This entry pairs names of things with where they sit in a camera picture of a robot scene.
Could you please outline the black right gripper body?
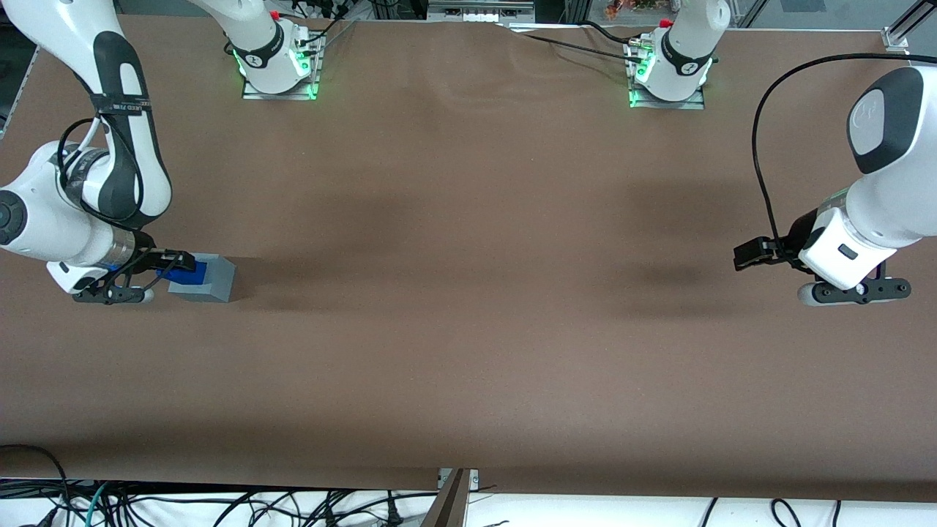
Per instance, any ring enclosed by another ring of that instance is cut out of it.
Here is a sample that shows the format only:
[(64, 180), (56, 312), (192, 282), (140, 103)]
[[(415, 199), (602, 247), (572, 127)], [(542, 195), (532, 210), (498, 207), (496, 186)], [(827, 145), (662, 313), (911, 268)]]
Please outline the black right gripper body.
[(157, 260), (157, 257), (151, 255), (157, 246), (153, 237), (147, 233), (133, 233), (133, 241), (135, 246), (126, 263), (111, 270), (110, 283), (116, 283), (120, 277), (124, 278), (124, 283), (130, 283), (131, 277), (150, 270)]

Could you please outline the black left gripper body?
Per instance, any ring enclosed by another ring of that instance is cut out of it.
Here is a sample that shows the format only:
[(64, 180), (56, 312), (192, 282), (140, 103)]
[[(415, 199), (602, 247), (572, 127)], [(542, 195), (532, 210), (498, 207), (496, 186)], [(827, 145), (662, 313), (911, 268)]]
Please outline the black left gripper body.
[(799, 259), (800, 251), (804, 249), (813, 232), (817, 214), (817, 209), (801, 214), (788, 230), (788, 255), (792, 259)]

